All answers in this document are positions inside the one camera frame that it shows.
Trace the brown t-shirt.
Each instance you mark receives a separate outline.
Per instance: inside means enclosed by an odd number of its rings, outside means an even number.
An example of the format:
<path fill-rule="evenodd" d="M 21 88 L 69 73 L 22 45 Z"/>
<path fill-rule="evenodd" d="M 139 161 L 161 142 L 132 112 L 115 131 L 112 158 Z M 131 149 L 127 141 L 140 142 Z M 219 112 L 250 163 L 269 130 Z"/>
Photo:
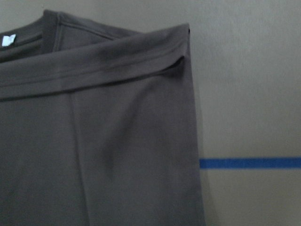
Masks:
<path fill-rule="evenodd" d="M 205 225 L 188 24 L 0 34 L 0 223 Z"/>

